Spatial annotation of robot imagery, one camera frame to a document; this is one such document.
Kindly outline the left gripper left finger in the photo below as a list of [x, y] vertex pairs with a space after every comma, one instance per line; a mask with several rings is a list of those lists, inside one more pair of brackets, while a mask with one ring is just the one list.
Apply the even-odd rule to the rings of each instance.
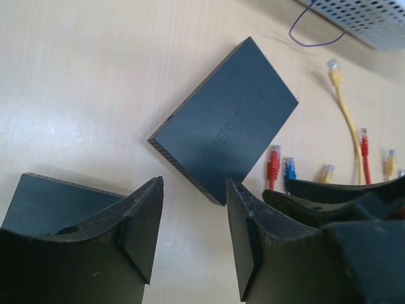
[[163, 188], [154, 177], [56, 234], [1, 228], [1, 302], [140, 303], [151, 281]]

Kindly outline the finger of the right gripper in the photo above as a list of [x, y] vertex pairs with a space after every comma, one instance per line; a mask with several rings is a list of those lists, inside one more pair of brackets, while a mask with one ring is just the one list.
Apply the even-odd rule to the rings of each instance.
[[386, 204], [404, 197], [404, 177], [370, 185], [323, 184], [306, 180], [292, 180], [288, 192], [298, 198], [317, 203], [336, 204], [365, 194], [375, 194]]
[[343, 203], [329, 204], [265, 190], [263, 201], [282, 214], [314, 228], [332, 222], [373, 220], [380, 217], [380, 199], [373, 194]]

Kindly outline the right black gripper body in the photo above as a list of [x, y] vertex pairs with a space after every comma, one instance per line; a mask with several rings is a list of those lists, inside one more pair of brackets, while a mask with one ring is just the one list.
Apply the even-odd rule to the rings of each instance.
[[350, 203], [350, 219], [322, 229], [363, 303], [404, 303], [404, 220], [395, 218], [403, 205], [365, 194]]

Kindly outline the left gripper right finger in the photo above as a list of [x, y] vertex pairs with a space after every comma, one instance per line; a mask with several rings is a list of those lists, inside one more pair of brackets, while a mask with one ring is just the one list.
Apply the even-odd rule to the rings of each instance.
[[357, 303], [358, 294], [318, 229], [227, 181], [227, 210], [244, 303]]

